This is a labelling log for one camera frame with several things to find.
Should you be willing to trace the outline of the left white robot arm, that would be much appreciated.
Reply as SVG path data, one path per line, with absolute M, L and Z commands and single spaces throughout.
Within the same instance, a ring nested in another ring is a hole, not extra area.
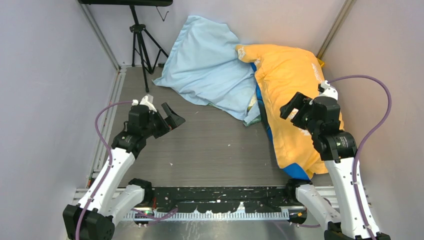
M 99 175 L 76 205 L 68 204 L 63 213 L 70 240 L 110 240 L 115 228 L 136 205 L 153 202 L 152 184 L 135 178 L 124 191 L 113 197 L 128 169 L 133 165 L 150 137 L 160 138 L 185 123 L 169 105 L 162 105 L 162 117 L 147 100 L 133 100 L 123 130 L 106 147 L 108 158 Z

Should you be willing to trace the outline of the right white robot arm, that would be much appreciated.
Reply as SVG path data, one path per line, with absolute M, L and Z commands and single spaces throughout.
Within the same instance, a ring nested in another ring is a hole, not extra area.
M 291 119 L 294 126 L 307 130 L 314 149 L 328 170 L 334 187 L 338 208 L 335 208 L 316 190 L 309 180 L 291 179 L 285 198 L 291 205 L 304 205 L 324 231 L 326 240 L 389 240 L 374 222 L 361 183 L 358 165 L 355 165 L 357 146 L 354 137 L 341 130 L 340 106 L 334 97 L 320 95 L 309 98 L 296 92 L 280 108 L 280 117 Z

